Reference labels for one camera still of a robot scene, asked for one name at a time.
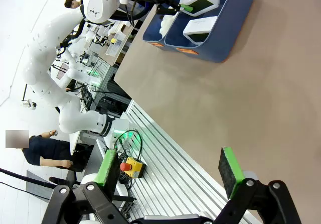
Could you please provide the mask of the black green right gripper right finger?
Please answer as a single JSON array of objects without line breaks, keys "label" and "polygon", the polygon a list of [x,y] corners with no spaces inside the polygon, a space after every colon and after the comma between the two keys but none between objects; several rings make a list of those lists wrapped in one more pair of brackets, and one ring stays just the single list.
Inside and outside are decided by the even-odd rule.
[{"label": "black green right gripper right finger", "polygon": [[228,202],[213,223],[239,223],[248,210],[257,211],[263,223],[301,223],[286,184],[246,177],[230,147],[221,148],[218,170]]}]

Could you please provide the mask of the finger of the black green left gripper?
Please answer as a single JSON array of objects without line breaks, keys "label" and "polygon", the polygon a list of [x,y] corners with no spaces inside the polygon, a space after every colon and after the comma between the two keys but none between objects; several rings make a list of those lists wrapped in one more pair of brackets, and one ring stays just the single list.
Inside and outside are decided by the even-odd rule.
[{"label": "finger of the black green left gripper", "polygon": [[187,11],[191,12],[193,7],[187,5],[180,5],[180,4],[157,4],[155,13],[157,15],[169,15],[174,16],[176,13],[180,11]]}]

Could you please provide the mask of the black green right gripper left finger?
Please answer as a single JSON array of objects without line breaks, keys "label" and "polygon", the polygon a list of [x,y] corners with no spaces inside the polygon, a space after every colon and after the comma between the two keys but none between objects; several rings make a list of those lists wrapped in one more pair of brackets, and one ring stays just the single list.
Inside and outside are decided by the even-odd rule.
[{"label": "black green right gripper left finger", "polygon": [[42,223],[80,223],[85,214],[95,214],[99,223],[129,223],[113,203],[120,176],[116,150],[107,150],[97,176],[76,189],[67,185],[54,188]]}]

